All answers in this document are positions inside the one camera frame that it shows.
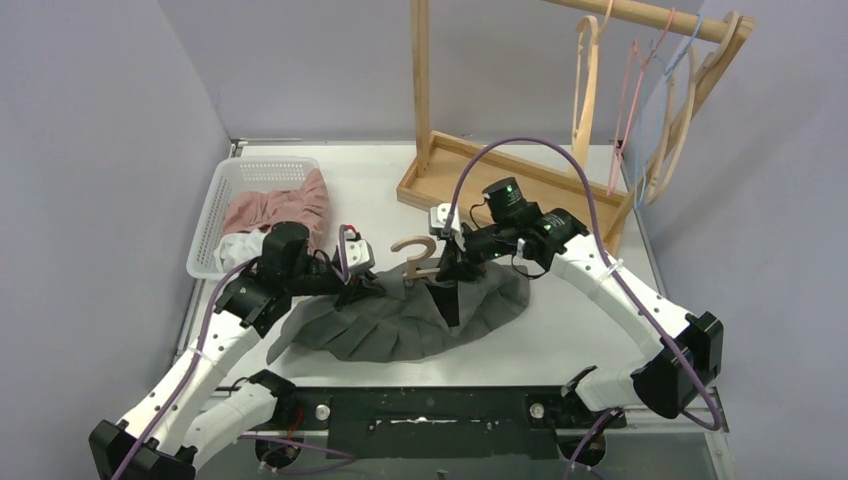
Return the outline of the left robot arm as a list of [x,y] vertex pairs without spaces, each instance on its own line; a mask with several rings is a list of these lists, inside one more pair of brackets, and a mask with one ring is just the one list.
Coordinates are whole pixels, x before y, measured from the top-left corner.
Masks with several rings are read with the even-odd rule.
[[88,438],[101,479],[192,479],[228,445],[255,427],[281,427],[295,416],[294,384],[268,370],[231,397],[204,406],[230,370],[292,308],[296,297],[361,296],[374,280],[371,245],[340,229],[336,254],[309,250],[310,230],[273,225],[259,256],[215,286],[196,340],[158,384],[120,420],[101,421]]

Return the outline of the white garment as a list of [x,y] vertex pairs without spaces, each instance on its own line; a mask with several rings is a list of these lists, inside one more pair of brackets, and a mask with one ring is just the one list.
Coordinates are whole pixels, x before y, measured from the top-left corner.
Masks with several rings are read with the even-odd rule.
[[238,265],[259,257],[267,235],[267,232],[261,230],[224,235],[212,254],[215,271],[227,273]]

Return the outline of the wooden hanger rack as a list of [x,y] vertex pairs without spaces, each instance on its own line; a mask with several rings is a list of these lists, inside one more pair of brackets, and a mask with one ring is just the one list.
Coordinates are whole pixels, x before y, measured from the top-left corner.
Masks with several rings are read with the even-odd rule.
[[[567,7],[596,16],[601,23],[607,1],[576,0]],[[639,1],[614,1],[610,18],[662,30],[671,9]],[[435,131],[429,120],[429,4],[414,1],[411,4],[413,90],[416,124],[416,157],[410,164],[396,194],[399,202],[426,210],[451,200],[462,170],[472,157],[481,152],[479,144]],[[695,115],[714,89],[727,67],[749,38],[755,21],[742,16],[725,56],[714,69],[699,82]],[[679,13],[669,32],[680,35],[695,34],[695,39],[717,45],[728,27],[723,20],[702,18]],[[486,183],[505,177],[515,177],[530,192],[540,194],[546,203],[562,201],[565,208],[577,214],[579,220],[588,221],[586,194],[576,175],[544,167],[520,157],[497,150],[486,153],[476,163],[466,178],[466,185],[482,187]]]

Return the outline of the wooden hanger at rack end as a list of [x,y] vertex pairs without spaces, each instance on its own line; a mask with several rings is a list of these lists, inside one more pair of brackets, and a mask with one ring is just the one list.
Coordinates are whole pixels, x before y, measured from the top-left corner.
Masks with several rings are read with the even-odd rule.
[[[711,72],[725,56],[730,47],[742,15],[731,10],[723,21],[728,29],[717,42],[716,48],[701,60],[694,45],[692,34],[676,53],[676,56],[664,67],[665,94],[661,101],[663,108],[662,123],[658,124],[655,150],[645,166],[636,206],[653,204],[665,192],[671,182],[685,146],[690,124],[695,115],[695,103],[699,82]],[[687,61],[688,74],[682,100],[676,98],[678,65]]]

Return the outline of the white plastic basket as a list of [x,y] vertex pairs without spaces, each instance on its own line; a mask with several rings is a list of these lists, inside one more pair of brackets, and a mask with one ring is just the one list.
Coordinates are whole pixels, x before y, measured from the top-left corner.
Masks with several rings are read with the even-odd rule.
[[217,281],[214,251],[223,237],[223,223],[231,201],[246,191],[267,193],[295,190],[319,163],[303,156],[242,156],[219,163],[213,173],[186,260],[189,276]]

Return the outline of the pink garment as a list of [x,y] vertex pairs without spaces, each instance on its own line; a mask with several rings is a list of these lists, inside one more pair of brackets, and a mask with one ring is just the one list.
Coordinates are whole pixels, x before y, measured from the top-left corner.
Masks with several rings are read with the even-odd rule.
[[267,232],[280,222],[297,222],[309,229],[309,250],[322,246],[328,230],[330,199],[320,169],[311,170],[294,190],[267,193],[245,191],[229,203],[221,235],[261,230]]

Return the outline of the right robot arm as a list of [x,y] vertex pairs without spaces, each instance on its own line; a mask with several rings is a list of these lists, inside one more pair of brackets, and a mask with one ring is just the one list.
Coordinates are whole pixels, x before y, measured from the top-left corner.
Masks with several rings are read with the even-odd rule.
[[585,427],[602,410],[632,405],[674,419],[718,376],[724,327],[713,314],[696,316],[664,298],[598,247],[569,212],[543,212],[527,201],[515,178],[486,187],[483,199],[494,222],[480,229],[460,221],[448,203],[430,209],[429,230],[446,243],[439,280],[474,277],[486,261],[522,257],[581,291],[641,352],[614,373],[590,366],[572,379],[562,400],[568,422]]

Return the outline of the grey pleated skirt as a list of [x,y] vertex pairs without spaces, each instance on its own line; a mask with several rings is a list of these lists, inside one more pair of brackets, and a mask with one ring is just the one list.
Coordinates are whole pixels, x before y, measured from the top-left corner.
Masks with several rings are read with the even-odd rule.
[[407,282],[402,272],[397,266],[378,273],[381,295],[343,307],[336,306],[336,295],[298,302],[266,361],[292,344],[349,362],[421,360],[483,338],[517,319],[531,299],[523,266],[489,262],[477,280],[438,286],[423,279]]

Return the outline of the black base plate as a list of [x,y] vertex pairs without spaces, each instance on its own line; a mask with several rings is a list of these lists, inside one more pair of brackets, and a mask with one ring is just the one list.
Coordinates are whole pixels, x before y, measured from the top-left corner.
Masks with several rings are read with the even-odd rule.
[[358,459],[465,459],[571,454],[595,422],[621,429],[621,413],[602,419],[559,386],[289,386],[272,401],[260,431],[322,434],[336,455]]

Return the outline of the wooden hanger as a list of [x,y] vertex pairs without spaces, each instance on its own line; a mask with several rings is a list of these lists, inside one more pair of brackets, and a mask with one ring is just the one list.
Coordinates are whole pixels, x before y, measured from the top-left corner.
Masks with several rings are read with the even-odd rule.
[[[695,103],[699,82],[711,72],[725,56],[730,47],[742,15],[731,10],[723,21],[728,29],[717,42],[716,48],[701,60],[694,45],[692,34],[676,53],[676,56],[664,67],[665,94],[661,101],[663,108],[662,123],[658,124],[655,150],[645,166],[636,206],[653,204],[665,192],[671,182],[685,146],[690,124],[695,115]],[[687,61],[688,74],[682,100],[676,98],[678,65]]]
[[600,72],[600,40],[609,21],[613,0],[606,2],[601,23],[592,15],[582,17],[575,27],[578,34],[574,106],[572,110],[571,152],[584,168],[588,161],[592,134],[597,83]]
[[393,253],[399,253],[405,248],[412,246],[422,247],[423,250],[417,254],[408,256],[406,258],[406,262],[402,272],[403,279],[405,281],[412,281],[427,277],[435,278],[438,275],[440,269],[438,267],[423,268],[422,264],[425,260],[430,259],[436,252],[436,241],[428,236],[410,236],[394,242],[391,245],[390,250]]

